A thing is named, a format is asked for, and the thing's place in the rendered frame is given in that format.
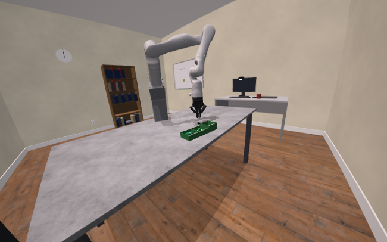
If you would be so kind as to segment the green rack of bins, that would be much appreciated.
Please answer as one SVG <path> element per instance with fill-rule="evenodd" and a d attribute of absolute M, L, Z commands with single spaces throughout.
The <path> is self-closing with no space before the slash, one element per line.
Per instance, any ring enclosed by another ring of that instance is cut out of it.
<path fill-rule="evenodd" d="M 198 128 L 201 128 L 202 130 L 198 131 Z M 181 132 L 180 137 L 183 139 L 186 139 L 188 141 L 191 141 L 191 140 L 196 139 L 200 136 L 203 136 L 209 132 L 212 132 L 216 129 L 217 129 L 217 122 L 212 122 L 212 121 L 208 120 L 206 122 L 200 123 L 199 126 L 196 126 L 194 128 L 191 128 L 191 129 L 188 129 L 186 131 Z M 193 134 L 191 134 L 191 135 L 185 134 L 185 133 L 190 132 L 190 131 L 193 132 Z"/>

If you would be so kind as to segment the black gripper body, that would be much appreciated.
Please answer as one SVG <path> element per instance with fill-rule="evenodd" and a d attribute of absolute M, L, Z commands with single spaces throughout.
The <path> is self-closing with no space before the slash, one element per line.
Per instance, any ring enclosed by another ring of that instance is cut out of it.
<path fill-rule="evenodd" d="M 193 107 L 196 109 L 196 105 L 198 105 L 198 108 L 199 108 L 199 105 L 201 104 L 201 108 L 202 106 L 204 105 L 203 103 L 203 97 L 192 97 L 192 105 Z"/>

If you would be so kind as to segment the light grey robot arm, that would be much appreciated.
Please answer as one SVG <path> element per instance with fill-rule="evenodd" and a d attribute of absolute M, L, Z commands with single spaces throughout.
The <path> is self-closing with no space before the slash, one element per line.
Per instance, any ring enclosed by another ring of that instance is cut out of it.
<path fill-rule="evenodd" d="M 154 87 L 162 85 L 159 56 L 190 46 L 200 45 L 195 57 L 195 64 L 197 66 L 189 69 L 189 77 L 192 83 L 192 93 L 189 93 L 189 96 L 203 97 L 202 82 L 198 80 L 197 77 L 204 74 L 204 62 L 207 56 L 208 47 L 210 42 L 213 40 L 214 35 L 215 28 L 208 24 L 203 28 L 202 34 L 200 35 L 192 36 L 182 33 L 159 44 L 156 44 L 152 40 L 146 41 L 144 44 L 144 50 L 151 85 Z"/>

